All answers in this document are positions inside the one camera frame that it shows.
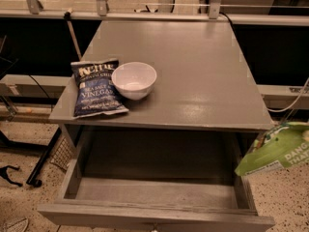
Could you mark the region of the metal railing frame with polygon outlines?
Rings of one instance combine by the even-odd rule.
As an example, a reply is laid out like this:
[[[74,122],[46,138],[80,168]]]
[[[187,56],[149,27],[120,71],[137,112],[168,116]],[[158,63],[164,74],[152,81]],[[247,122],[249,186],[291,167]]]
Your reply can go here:
[[[0,14],[11,17],[75,19],[151,17],[223,20],[235,24],[309,25],[308,0],[0,0]]]

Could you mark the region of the green rice chip bag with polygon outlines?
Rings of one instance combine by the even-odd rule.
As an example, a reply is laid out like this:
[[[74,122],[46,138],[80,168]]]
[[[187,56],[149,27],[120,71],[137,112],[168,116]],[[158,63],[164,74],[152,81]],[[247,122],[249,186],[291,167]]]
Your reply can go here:
[[[309,124],[287,122],[268,130],[254,141],[235,169],[238,176],[277,170],[309,162]]]

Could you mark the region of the white bowl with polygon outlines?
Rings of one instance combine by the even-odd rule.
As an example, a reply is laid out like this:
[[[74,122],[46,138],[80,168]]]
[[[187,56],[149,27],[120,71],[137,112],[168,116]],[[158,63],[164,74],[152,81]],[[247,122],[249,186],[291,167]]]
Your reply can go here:
[[[134,101],[141,100],[152,92],[156,78],[156,70],[142,62],[124,63],[111,76],[118,92],[123,97]]]

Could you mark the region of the open grey top drawer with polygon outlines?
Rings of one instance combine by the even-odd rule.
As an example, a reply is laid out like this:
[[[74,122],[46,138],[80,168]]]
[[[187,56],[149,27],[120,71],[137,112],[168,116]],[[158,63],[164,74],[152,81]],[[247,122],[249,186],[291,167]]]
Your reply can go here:
[[[267,232],[229,133],[98,131],[80,138],[57,199],[59,225],[151,232]]]

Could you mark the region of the blue kettle chips bag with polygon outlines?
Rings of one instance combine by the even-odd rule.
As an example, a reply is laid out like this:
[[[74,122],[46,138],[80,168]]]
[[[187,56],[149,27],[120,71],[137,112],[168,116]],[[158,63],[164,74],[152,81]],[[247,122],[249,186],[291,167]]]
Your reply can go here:
[[[70,65],[78,88],[75,118],[128,112],[111,80],[112,73],[119,67],[118,59],[72,62]]]

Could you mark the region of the grey wooden cabinet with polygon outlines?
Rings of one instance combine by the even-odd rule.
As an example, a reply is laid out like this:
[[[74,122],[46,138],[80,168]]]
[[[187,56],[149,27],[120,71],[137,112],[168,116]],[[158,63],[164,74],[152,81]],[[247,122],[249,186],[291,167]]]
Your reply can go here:
[[[70,83],[50,118],[95,133],[90,161],[121,167],[182,166],[230,152],[228,135],[272,125],[227,22],[104,21],[84,55],[153,66],[157,80],[126,113],[75,118]]]

